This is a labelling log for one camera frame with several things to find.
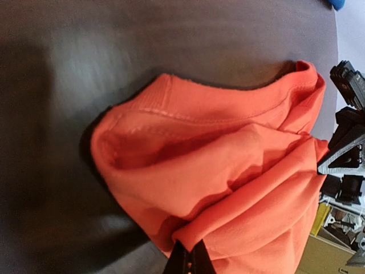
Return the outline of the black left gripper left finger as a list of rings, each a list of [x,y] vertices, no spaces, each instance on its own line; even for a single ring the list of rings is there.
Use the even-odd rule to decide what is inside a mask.
[[[190,252],[180,241],[176,241],[167,261],[163,274],[189,274],[192,273]]]

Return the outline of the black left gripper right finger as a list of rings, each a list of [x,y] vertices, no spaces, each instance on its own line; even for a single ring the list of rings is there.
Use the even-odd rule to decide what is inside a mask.
[[[203,240],[191,251],[191,272],[193,274],[216,274]]]

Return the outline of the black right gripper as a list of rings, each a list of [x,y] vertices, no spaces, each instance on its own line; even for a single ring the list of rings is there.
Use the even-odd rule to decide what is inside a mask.
[[[364,76],[355,70],[350,61],[342,60],[330,71],[330,79],[347,105],[335,114],[337,128],[328,144],[331,150],[356,126],[364,126]],[[330,151],[318,163],[322,175],[364,175],[364,145],[346,146]]]

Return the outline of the orange t-shirt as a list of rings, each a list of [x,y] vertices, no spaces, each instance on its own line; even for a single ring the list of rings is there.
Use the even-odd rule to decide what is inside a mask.
[[[121,208],[167,256],[206,246],[215,273],[294,273],[325,179],[310,132],[316,68],[256,90],[160,75],[95,127],[91,155]]]

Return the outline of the blue pleated skirt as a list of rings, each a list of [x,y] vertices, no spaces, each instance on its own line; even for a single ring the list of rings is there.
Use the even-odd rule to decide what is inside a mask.
[[[336,11],[342,9],[346,3],[346,0],[326,0]]]

